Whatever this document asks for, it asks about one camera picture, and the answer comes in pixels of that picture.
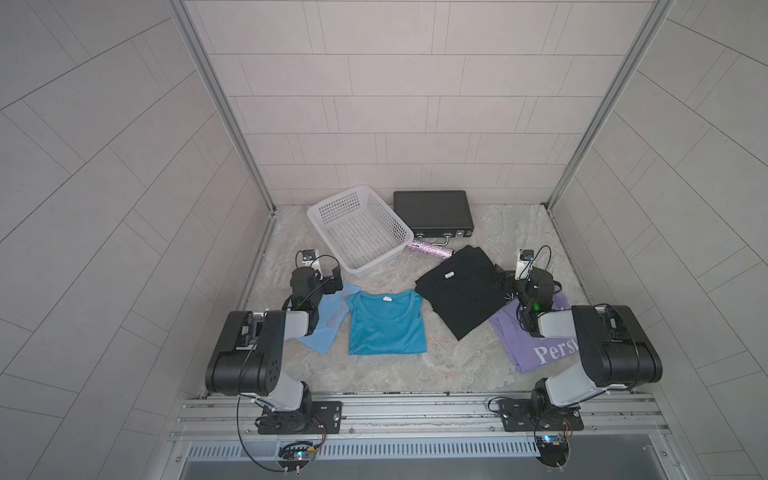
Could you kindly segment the light blue t-shirt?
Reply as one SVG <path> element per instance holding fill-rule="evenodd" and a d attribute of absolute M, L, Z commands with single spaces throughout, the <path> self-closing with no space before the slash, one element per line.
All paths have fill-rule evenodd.
<path fill-rule="evenodd" d="M 318 323 L 312 334 L 298 339 L 306 347 L 327 355 L 346 318 L 349 307 L 347 300 L 360 291 L 358 286 L 343 284 L 341 291 L 324 295 L 318 308 Z"/>

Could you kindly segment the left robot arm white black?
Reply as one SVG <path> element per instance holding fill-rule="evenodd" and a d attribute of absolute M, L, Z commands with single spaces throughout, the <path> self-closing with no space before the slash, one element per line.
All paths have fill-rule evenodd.
<path fill-rule="evenodd" d="M 205 371 L 208 392 L 255 398 L 275 413 L 311 408 L 309 387 L 281 372 L 284 343 L 314 333 L 322 298 L 343 287 L 341 268 L 323 277 L 310 266 L 298 267 L 290 286 L 281 310 L 228 314 Z"/>

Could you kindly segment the white plastic laundry basket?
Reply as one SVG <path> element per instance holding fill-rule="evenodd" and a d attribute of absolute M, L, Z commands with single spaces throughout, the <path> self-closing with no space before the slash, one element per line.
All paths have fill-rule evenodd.
<path fill-rule="evenodd" d="M 307 216 L 343 269 L 365 272 L 403 252 L 413 231 L 366 185 L 311 206 Z"/>

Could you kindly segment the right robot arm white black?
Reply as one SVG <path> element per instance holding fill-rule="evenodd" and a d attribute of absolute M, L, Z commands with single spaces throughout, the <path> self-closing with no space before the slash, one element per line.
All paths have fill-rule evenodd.
<path fill-rule="evenodd" d="M 504 291 L 518 302 L 513 319 L 537 340 L 573 341 L 579 361 L 539 380 L 531 393 L 530 415 L 539 420 L 563 416 L 609 391 L 629 391 L 656 383 L 663 374 L 660 356 L 632 310 L 625 305 L 553 307 L 559 284 L 546 270 L 498 269 Z"/>

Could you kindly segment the black t-shirt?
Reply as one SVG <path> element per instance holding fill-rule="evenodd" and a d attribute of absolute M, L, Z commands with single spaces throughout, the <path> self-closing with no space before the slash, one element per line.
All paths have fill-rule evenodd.
<path fill-rule="evenodd" d="M 415 291 L 462 340 L 511 299 L 497 284 L 497 268 L 484 250 L 465 246 L 421 276 Z"/>

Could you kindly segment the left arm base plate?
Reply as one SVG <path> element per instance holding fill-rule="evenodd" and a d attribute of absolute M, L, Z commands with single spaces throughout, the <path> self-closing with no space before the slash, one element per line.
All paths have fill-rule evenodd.
<path fill-rule="evenodd" d="M 272 412 L 263 409 L 255 421 L 260 435 L 315 435 L 338 434 L 343 403 L 339 401 L 312 402 L 311 407 L 302 406 L 292 412 Z"/>

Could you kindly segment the teal t-shirt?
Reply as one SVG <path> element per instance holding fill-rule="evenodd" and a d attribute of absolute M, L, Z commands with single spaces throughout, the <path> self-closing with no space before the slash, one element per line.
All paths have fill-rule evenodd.
<path fill-rule="evenodd" d="M 350 355 L 427 352 L 423 299 L 415 291 L 380 295 L 360 291 L 348 299 L 347 305 L 351 315 Z"/>

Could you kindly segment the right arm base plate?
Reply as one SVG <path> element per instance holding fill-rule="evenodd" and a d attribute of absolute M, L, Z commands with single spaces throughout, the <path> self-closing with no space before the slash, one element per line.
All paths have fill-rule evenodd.
<path fill-rule="evenodd" d="M 575 407 L 543 406 L 530 399 L 496 397 L 488 408 L 501 418 L 505 432 L 575 432 L 584 429 L 580 410 Z"/>

